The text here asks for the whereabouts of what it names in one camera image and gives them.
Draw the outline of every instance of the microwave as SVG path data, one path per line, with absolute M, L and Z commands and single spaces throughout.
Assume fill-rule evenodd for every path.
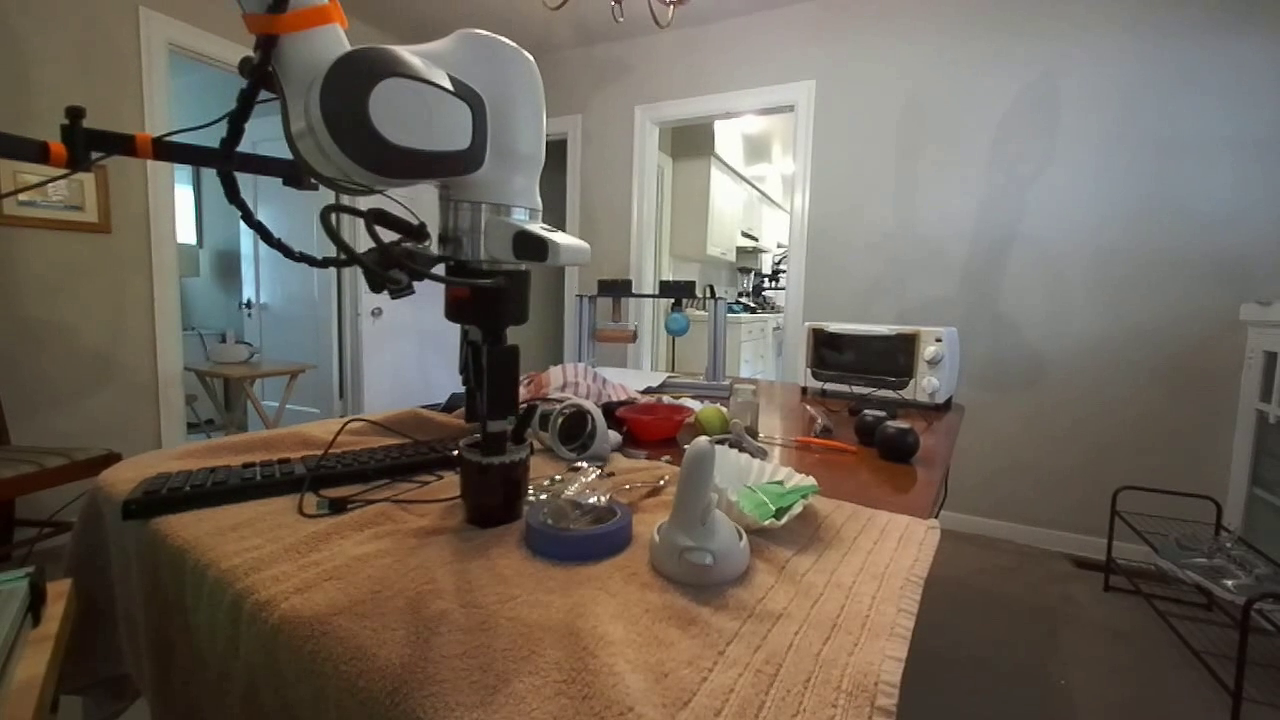
M 939 323 L 805 323 L 805 386 L 886 403 L 952 403 L 961 333 Z

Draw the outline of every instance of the wooden chair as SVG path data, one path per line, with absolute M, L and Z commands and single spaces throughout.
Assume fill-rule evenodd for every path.
M 8 559 L 15 546 L 42 545 L 52 534 L 73 533 L 66 521 L 22 521 L 15 514 L 15 500 L 92 480 L 103 468 L 113 468 L 121 450 L 106 449 L 36 449 L 36 444 L 10 444 L 3 403 L 0 403 L 0 559 Z

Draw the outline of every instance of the light fixture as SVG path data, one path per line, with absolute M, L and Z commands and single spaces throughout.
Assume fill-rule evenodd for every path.
M 674 19 L 674 6 L 683 6 L 689 0 L 644 0 L 647 2 L 647 19 L 654 26 L 666 26 Z M 626 19 L 626 0 L 613 0 L 613 19 Z

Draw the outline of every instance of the red object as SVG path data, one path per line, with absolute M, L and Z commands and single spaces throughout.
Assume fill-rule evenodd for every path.
M 638 449 L 674 444 L 689 414 L 683 403 L 625 403 L 617 413 L 625 439 Z

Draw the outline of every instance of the ceiling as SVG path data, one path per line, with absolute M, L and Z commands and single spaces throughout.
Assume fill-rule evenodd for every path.
M 554 50 L 659 33 L 647 19 L 647 0 L 625 0 L 618 23 L 613 19 L 617 0 L 567 0 L 558 10 L 549 10 L 549 2 L 554 0 L 349 0 L 349 10 L 401 43 L 437 41 L 451 26 L 490 26 L 533 50 Z M 799 0 L 683 0 L 672 26 L 749 17 L 776 2 Z

